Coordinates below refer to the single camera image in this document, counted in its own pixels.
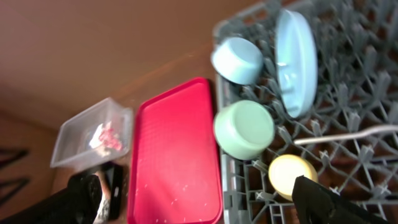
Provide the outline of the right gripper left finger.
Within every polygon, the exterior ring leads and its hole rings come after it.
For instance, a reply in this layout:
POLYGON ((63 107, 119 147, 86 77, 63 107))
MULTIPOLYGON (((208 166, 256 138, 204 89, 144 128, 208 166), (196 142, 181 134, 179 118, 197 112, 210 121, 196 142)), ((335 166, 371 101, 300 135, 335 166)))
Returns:
POLYGON ((102 199, 100 178, 89 175, 1 224, 92 224, 102 199))

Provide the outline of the green bowl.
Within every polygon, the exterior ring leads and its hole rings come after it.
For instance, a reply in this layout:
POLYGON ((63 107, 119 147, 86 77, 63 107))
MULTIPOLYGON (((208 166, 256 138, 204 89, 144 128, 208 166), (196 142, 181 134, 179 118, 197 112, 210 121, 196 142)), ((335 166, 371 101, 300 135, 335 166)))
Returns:
POLYGON ((216 114, 214 133, 225 153, 239 160, 250 160, 271 145, 275 137, 275 124, 264 106, 240 100, 216 114))

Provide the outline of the white plastic spoon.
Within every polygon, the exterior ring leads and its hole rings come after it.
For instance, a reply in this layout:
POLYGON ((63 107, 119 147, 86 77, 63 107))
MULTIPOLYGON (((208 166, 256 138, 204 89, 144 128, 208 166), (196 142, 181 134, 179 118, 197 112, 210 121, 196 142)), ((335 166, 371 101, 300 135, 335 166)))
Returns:
POLYGON ((293 143, 296 145, 318 144, 318 143, 331 142, 331 141, 361 139, 373 134, 391 133, 391 132, 397 132, 397 125, 394 124, 376 125, 355 133, 344 133, 344 134, 336 134, 336 135, 321 136, 321 137, 302 138, 294 140, 293 143))

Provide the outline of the large light blue plate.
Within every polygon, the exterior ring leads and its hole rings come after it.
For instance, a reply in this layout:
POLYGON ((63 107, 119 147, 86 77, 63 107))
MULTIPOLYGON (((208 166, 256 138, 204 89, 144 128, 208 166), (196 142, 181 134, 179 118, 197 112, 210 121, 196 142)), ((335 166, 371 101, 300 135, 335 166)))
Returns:
POLYGON ((317 92, 318 59, 309 23, 299 12, 283 9, 277 18, 275 63, 282 102, 292 118, 312 107, 317 92))

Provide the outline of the small light blue bowl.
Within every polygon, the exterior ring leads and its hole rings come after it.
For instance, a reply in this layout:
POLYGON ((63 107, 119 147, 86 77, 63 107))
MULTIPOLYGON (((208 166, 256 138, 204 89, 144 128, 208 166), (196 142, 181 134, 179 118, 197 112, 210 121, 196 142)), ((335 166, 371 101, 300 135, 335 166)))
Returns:
POLYGON ((223 78, 239 85, 251 85, 261 72, 263 56, 252 42, 228 37, 212 52, 211 63, 223 78))

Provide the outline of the red snack wrapper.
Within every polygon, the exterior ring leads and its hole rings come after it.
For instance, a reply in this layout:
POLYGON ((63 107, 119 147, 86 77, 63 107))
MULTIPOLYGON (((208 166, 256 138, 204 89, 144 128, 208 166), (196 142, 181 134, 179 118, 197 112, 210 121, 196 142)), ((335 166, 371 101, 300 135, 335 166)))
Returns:
POLYGON ((122 143, 119 139, 119 135, 115 133, 113 128, 102 128, 98 137, 100 143, 105 147, 120 151, 122 149, 122 143))

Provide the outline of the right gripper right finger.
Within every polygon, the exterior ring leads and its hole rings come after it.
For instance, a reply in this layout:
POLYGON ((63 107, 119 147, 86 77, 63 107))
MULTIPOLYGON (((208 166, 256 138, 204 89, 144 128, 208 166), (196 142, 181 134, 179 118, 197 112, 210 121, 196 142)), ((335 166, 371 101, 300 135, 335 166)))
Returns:
POLYGON ((300 224, 388 224, 303 175, 295 179, 292 200, 300 224))

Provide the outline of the white rice pile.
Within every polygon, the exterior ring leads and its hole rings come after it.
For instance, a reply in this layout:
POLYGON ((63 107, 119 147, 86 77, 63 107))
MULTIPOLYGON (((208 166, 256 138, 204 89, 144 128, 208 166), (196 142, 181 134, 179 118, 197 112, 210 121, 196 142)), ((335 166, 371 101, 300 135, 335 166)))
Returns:
POLYGON ((93 224, 103 224, 108 221, 110 210, 110 202, 107 199, 101 201, 99 209, 97 211, 97 216, 93 224))

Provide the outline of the white napkin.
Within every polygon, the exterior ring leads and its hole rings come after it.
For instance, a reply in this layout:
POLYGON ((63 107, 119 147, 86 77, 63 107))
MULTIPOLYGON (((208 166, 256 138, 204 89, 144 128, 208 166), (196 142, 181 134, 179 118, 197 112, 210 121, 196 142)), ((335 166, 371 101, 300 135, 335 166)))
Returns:
POLYGON ((96 152, 101 157, 105 157, 105 156, 109 156, 111 154, 111 151, 108 149, 108 147, 105 147, 104 145, 102 145, 98 139, 102 128, 106 128, 106 129, 111 128, 111 122, 102 123, 95 129, 95 131, 93 133, 93 137, 89 141, 89 146, 92 149, 95 149, 96 152))

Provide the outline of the yellow plastic cup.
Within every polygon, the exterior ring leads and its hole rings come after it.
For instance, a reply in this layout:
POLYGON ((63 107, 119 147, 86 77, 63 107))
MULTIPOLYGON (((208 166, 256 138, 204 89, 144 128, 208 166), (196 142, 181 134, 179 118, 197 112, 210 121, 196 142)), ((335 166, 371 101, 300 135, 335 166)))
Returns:
POLYGON ((274 159, 268 170, 269 180, 275 191, 284 199, 292 200, 295 179, 304 175, 318 182, 318 174, 307 160, 293 154, 285 154, 274 159))

